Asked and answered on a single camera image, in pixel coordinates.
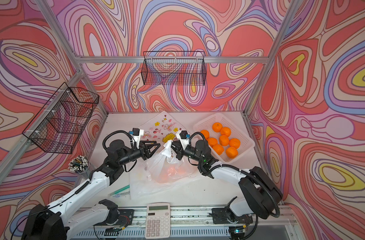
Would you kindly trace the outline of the printed white plastic bag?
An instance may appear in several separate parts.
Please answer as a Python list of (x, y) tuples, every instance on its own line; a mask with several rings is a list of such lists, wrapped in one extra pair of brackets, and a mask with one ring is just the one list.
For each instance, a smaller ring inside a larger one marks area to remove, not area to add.
[(173, 183), (196, 174), (197, 168), (186, 158), (178, 160), (172, 149), (172, 140), (163, 145), (163, 150), (146, 161), (146, 170), (151, 179), (159, 184)]

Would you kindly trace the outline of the white plastic fruit basket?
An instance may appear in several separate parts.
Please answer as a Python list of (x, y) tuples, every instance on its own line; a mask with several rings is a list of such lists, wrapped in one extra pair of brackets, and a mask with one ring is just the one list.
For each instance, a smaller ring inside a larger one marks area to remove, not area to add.
[[(212, 125), (216, 122), (223, 125), (219, 133), (212, 130)], [(224, 163), (233, 163), (240, 160), (243, 155), (255, 147), (255, 142), (249, 137), (249, 134), (237, 127), (235, 123), (223, 114), (213, 114), (198, 121), (194, 125), (194, 131), (201, 132), (207, 138), (213, 156)], [(241, 141), (241, 146), (237, 149), (239, 154), (234, 159), (230, 159), (226, 155), (226, 149), (230, 146), (221, 146), (219, 144), (219, 137), (221, 135), (227, 135), (229, 140), (236, 138)]]

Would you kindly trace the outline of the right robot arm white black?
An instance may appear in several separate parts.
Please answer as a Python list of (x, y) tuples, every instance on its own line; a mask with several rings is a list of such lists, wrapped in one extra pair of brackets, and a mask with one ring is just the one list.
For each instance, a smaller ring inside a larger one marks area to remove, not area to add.
[(260, 167), (242, 170), (233, 165), (222, 164), (212, 156), (209, 144), (204, 140), (197, 141), (194, 147), (188, 140), (173, 141), (171, 148), (178, 160), (187, 157), (196, 161), (201, 175), (240, 188), (243, 197), (233, 198), (225, 207), (230, 221), (233, 222), (235, 217), (252, 214), (264, 220), (270, 216), (280, 216), (279, 202), (283, 194)]

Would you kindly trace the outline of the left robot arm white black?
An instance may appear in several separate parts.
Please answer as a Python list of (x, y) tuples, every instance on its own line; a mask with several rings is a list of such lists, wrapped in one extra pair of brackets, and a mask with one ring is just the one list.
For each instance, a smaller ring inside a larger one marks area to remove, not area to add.
[(26, 220), (23, 240), (69, 240), (78, 233), (97, 224), (117, 225), (120, 213), (117, 204), (104, 199), (93, 208), (77, 211), (92, 197), (112, 185), (125, 170), (125, 165), (141, 158), (151, 158), (160, 148), (156, 141), (140, 141), (132, 148), (122, 140), (105, 146), (107, 153), (103, 164), (87, 180), (60, 199), (47, 206), (34, 207)]

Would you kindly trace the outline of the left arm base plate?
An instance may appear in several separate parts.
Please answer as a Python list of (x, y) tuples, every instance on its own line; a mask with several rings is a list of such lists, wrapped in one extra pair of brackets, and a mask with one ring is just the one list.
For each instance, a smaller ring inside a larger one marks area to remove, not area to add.
[(118, 209), (113, 213), (108, 213), (107, 219), (95, 224), (96, 226), (121, 226), (131, 225), (134, 209)]

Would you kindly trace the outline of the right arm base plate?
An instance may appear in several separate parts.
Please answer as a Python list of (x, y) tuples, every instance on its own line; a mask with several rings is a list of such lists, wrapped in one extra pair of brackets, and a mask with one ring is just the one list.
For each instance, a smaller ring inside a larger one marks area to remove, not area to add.
[(229, 208), (213, 208), (209, 215), (213, 218), (214, 224), (241, 224), (250, 225), (254, 222), (252, 216), (236, 216)]

